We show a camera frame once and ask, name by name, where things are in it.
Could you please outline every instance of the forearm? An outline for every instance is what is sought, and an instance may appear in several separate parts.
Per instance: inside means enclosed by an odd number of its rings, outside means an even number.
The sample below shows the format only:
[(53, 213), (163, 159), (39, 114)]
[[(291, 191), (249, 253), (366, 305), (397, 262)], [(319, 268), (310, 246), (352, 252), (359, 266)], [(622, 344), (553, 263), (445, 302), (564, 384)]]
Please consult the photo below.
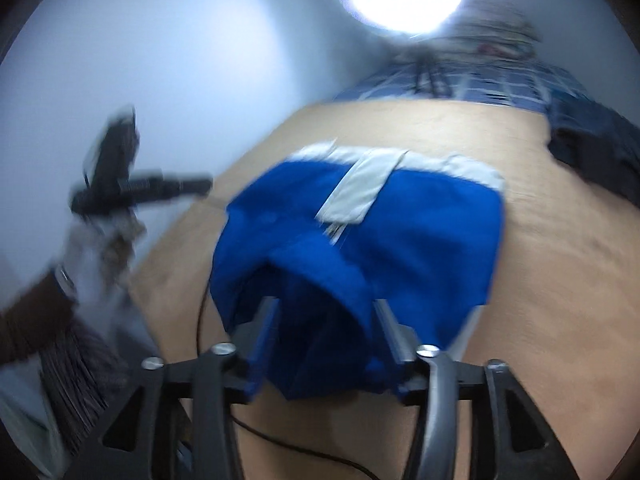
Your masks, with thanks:
[(71, 320), (72, 307), (53, 272), (47, 273), (0, 313), (0, 364), (24, 360), (47, 347)]

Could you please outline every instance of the person's hand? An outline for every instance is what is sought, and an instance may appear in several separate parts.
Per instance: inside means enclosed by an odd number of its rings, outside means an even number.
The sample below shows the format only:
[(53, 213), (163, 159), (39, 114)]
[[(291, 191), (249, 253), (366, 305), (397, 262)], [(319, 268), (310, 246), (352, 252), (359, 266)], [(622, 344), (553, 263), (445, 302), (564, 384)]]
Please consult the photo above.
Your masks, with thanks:
[(69, 298), (97, 303), (123, 276), (145, 227), (132, 213), (74, 219), (55, 275)]

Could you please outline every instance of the white wall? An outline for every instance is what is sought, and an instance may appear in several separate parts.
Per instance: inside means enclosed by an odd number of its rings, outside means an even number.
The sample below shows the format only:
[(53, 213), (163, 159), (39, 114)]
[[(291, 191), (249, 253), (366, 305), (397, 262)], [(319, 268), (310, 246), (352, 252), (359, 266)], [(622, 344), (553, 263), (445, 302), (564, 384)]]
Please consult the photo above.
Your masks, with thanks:
[(541, 59), (569, 70), (594, 99), (640, 125), (640, 54), (604, 0), (491, 1), (523, 10), (542, 33)]
[[(384, 63), (337, 0), (44, 0), (0, 65), (0, 256), (56, 254), (107, 117), (135, 104), (136, 168), (218, 174), (297, 108)], [(141, 214), (144, 253), (186, 203)]]

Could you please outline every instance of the black cable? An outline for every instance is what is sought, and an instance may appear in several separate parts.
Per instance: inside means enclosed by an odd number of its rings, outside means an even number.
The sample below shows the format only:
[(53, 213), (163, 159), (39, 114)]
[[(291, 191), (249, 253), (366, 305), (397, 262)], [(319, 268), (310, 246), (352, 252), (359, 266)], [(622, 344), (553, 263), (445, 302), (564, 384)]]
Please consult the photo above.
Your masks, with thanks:
[[(202, 331), (202, 318), (204, 316), (204, 309), (207, 306), (207, 296), (209, 295), (209, 284), (204, 289), (204, 293), (202, 295), (202, 300), (200, 301), (200, 309), (198, 310), (198, 322), (196, 323), (196, 354), (200, 355), (200, 332)], [(247, 423), (235, 417), (235, 415), (231, 415), (231, 420), (240, 426), (243, 430), (247, 430), (249, 433), (253, 433), (255, 436), (266, 440), (267, 442), (271, 442), (276, 446), (283, 447), (284, 449), (289, 449), (290, 451), (295, 451), (296, 453), (301, 453), (308, 456), (315, 456), (316, 458), (322, 458), (323, 460), (329, 460), (331, 462), (336, 462), (338, 464), (346, 465), (348, 467), (353, 467), (357, 469), (363, 475), (366, 475), (371, 480), (380, 480), (379, 477), (374, 475), (371, 471), (369, 471), (363, 465), (358, 464), (357, 462), (353, 462), (346, 458), (342, 458), (339, 456), (330, 455), (328, 453), (323, 453), (321, 451), (315, 451), (313, 449), (307, 449), (306, 447), (295, 446), (294, 444), (289, 444), (284, 440), (280, 440), (279, 438), (275, 438), (274, 436), (267, 435), (261, 431), (255, 430)]]
[(321, 451), (314, 451), (313, 449), (307, 449), (306, 447), (300, 447), (300, 446), (294, 446), (293, 444), (288, 444), (287, 442), (284, 442), (284, 440), (280, 440), (279, 438), (275, 438), (274, 436), (269, 436), (266, 433), (263, 433), (263, 432), (258, 431), (258, 430), (254, 430), (254, 428), (252, 428), (251, 426), (249, 426), (247, 423), (243, 422), (242, 420), (239, 420), (238, 418), (236, 418), (233, 415), (231, 415), (231, 419), (238, 426), (240, 426), (243, 430), (247, 430), (249, 433), (253, 433), (255, 436), (258, 436), (261, 439), (266, 440), (267, 442), (271, 442), (272, 444), (275, 444), (276, 446), (283, 447), (284, 449), (289, 449), (290, 451), (295, 451), (296, 453), (302, 453), (304, 455), (315, 456), (316, 458), (322, 458), (324, 460), (330, 460), (331, 462), (336, 462), (338, 464), (342, 464), (342, 465), (346, 465), (346, 466), (349, 466), (349, 467), (353, 467), (354, 469), (357, 469), (358, 471), (360, 471), (363, 475), (368, 476), (371, 480), (380, 480), (380, 478), (378, 476), (376, 476), (370, 470), (368, 470), (366, 467), (364, 467), (363, 465), (358, 464), (357, 462), (353, 462), (351, 460), (348, 460), (346, 458), (342, 458), (342, 457), (339, 457), (339, 456), (330, 455), (328, 453), (323, 453)]

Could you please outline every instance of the blue checkered cloth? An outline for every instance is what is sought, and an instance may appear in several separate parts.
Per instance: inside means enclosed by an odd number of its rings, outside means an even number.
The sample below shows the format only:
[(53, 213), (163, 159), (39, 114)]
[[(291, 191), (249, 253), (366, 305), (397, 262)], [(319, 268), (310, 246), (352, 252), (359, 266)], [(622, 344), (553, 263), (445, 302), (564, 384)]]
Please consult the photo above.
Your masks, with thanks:
[[(546, 114), (553, 91), (588, 98), (587, 91), (562, 68), (539, 60), (496, 60), (486, 64), (443, 61), (437, 72), (451, 90), (451, 98), (494, 105), (506, 105)], [(435, 78), (435, 92), (428, 73), (423, 71), (420, 93), (414, 93), (415, 64), (392, 64), (338, 94), (334, 101), (380, 99), (433, 99), (447, 94), (446, 85)]]

